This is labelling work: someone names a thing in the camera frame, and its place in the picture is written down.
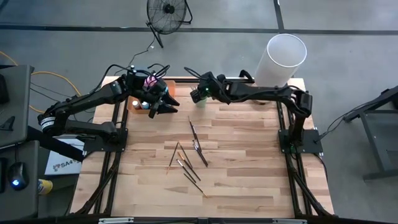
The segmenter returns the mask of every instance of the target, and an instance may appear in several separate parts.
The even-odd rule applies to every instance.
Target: paintbrush
[[[188,116],[188,120],[189,120],[189,124],[190,124],[190,126],[191,126],[193,138],[194,138],[194,139],[196,140],[196,142],[198,143],[199,151],[201,151],[201,146],[200,146],[200,143],[199,143],[197,131],[195,130],[195,127],[194,127],[194,125],[192,124],[191,119],[189,118],[189,116]]]
[[[193,171],[191,165],[184,159],[184,157],[181,155],[180,152],[178,152],[179,156],[181,157],[182,161],[184,161],[184,163],[188,166],[188,168],[193,172],[193,174],[195,174],[195,176],[198,178],[199,181],[201,181],[201,179],[199,178],[199,176],[197,175],[197,173],[195,173],[195,171]]]
[[[186,178],[188,178],[188,180],[189,180],[191,183],[193,183],[194,186],[195,186],[197,189],[199,189],[200,192],[201,192],[206,198],[208,198],[208,196],[201,190],[201,188],[199,188],[199,186],[197,186],[197,184],[195,184],[186,174],[184,174],[184,176],[185,176]]]
[[[205,157],[203,156],[203,154],[201,153],[201,151],[198,149],[198,146],[195,144],[195,140],[192,140],[192,142],[193,142],[193,148],[199,154],[200,159],[203,161],[203,163],[206,165],[206,167],[208,167],[209,164],[207,163],[207,161],[206,161]]]
[[[178,144],[179,144],[179,142],[177,142],[177,144],[175,145],[175,149],[174,149],[174,152],[173,152],[173,156],[172,156],[172,159],[170,160],[169,167],[167,168],[166,175],[169,173],[170,166],[172,165],[173,158],[174,158],[174,155],[175,155],[175,151],[177,150]]]
[[[177,162],[180,164],[180,166],[185,170],[185,172],[189,175],[189,177],[192,178],[192,180],[196,183],[195,179],[191,176],[191,174],[188,172],[187,168],[182,165],[182,163],[177,159]]]
[[[178,143],[180,144],[180,147],[181,147],[181,149],[182,149],[182,152],[184,153],[185,157],[187,158],[188,163],[191,165],[191,168],[193,169],[193,165],[192,165],[191,161],[189,161],[189,158],[188,158],[188,156],[187,156],[187,153],[185,153],[185,150],[184,150],[184,148],[182,147],[181,143],[180,143],[180,142],[178,142]]]

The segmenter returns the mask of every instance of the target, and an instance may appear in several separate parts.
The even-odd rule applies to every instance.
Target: butcher block tabletop
[[[116,78],[106,77],[103,84]],[[301,78],[292,78],[289,84],[305,89]],[[195,85],[177,84],[178,113],[158,114],[150,119],[147,114],[129,112],[129,135],[119,166],[112,216],[293,217],[285,157],[277,138],[276,103],[255,105],[247,101],[227,105],[209,98],[204,108],[198,108],[189,94]],[[119,120],[123,106],[120,108]],[[110,121],[113,109],[114,105],[97,107],[93,122]],[[207,168],[193,148],[188,117],[198,134]],[[312,128],[309,117],[305,129]],[[177,153],[166,175],[178,141],[201,178],[198,186],[208,198],[184,176],[175,161],[179,158]],[[103,152],[94,152],[83,161],[71,212],[80,209],[97,188],[103,158]],[[312,154],[303,154],[302,159],[309,189],[333,213],[322,164]],[[298,197],[304,211],[300,190]]]

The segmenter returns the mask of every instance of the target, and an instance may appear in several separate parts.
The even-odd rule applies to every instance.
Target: gray floor
[[[145,27],[145,0],[12,0],[0,13],[0,22],[81,26]],[[192,27],[277,27],[272,0],[190,1]],[[394,0],[280,0],[288,29],[396,30],[398,2]],[[1,30],[0,50],[36,71],[68,77],[83,93],[90,91],[112,63],[126,64],[152,40],[148,32],[42,32]],[[136,57],[134,65],[170,64],[169,75],[187,75],[184,66],[198,72],[237,76],[241,69],[254,73],[262,51],[274,34],[175,33],[162,36],[165,48]],[[300,35],[308,57],[296,73],[314,96],[313,118],[323,132],[339,115],[375,98],[398,84],[398,36]],[[0,63],[10,63],[0,57]],[[33,82],[72,95],[64,82],[48,75]],[[48,93],[61,100],[57,95]],[[30,103],[45,109],[53,102],[33,93]],[[29,123],[36,126],[37,113]],[[78,114],[88,120],[92,114]],[[362,175],[377,171],[362,124],[343,123],[322,141],[329,174],[331,199],[341,217],[398,222],[398,178],[364,182]],[[62,214],[72,188],[46,200],[44,210]]]

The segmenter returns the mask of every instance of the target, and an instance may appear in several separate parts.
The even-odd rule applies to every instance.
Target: white cylinder
[[[256,70],[257,86],[284,86],[307,57],[305,44],[296,36],[271,38]]]

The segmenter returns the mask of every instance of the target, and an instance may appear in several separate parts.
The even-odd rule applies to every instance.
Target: black fan
[[[184,21],[187,9],[191,19]],[[147,15],[149,21],[146,24],[162,48],[161,34],[174,33],[182,24],[191,24],[192,21],[192,13],[187,0],[148,0]]]

